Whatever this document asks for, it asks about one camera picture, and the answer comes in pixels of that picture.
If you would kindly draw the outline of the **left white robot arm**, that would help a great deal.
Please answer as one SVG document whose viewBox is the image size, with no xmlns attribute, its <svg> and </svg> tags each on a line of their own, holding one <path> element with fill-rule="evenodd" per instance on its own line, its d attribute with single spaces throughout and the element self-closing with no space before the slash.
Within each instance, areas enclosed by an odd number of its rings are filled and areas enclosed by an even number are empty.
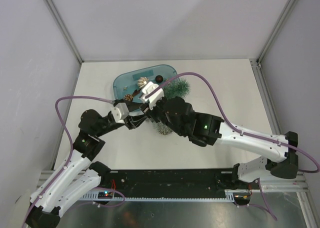
<svg viewBox="0 0 320 228">
<path fill-rule="evenodd" d="M 94 188 L 110 184 L 110 169 L 95 161 L 105 142 L 101 136 L 122 126 L 130 130 L 144 120 L 143 115 L 130 116 L 141 104 L 125 100 L 112 101 L 107 116 L 89 109 L 80 118 L 79 134 L 70 140 L 70 152 L 53 174 L 30 196 L 25 223 L 31 228 L 55 228 L 63 215 L 83 195 Z"/>
</svg>

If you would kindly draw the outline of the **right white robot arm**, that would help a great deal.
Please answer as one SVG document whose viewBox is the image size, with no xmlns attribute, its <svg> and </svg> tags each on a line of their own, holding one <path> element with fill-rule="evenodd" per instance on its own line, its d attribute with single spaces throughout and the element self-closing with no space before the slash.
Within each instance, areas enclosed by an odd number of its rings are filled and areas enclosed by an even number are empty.
<svg viewBox="0 0 320 228">
<path fill-rule="evenodd" d="M 299 158 L 288 147 L 286 135 L 265 134 L 227 124 L 219 116 L 194 111 L 181 97 L 158 100 L 141 97 L 140 100 L 140 110 L 148 118 L 166 125 L 197 146 L 231 147 L 258 154 L 256 159 L 233 166 L 230 182 L 237 189 L 269 175 L 288 180 L 297 177 Z"/>
</svg>

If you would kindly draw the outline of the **small frosted christmas tree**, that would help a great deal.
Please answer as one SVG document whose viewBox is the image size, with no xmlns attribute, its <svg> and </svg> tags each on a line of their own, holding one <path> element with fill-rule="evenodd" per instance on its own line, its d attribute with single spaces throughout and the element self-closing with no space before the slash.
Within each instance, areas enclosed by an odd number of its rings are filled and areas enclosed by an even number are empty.
<svg viewBox="0 0 320 228">
<path fill-rule="evenodd" d="M 175 97 L 180 97 L 184 99 L 190 93 L 190 84 L 183 78 L 177 78 L 174 81 L 168 83 L 162 89 L 164 91 L 164 96 L 168 100 L 173 99 Z M 167 127 L 161 122 L 153 122 L 152 126 L 155 129 L 155 131 L 160 135 L 166 136 L 173 132 L 169 127 Z"/>
</svg>

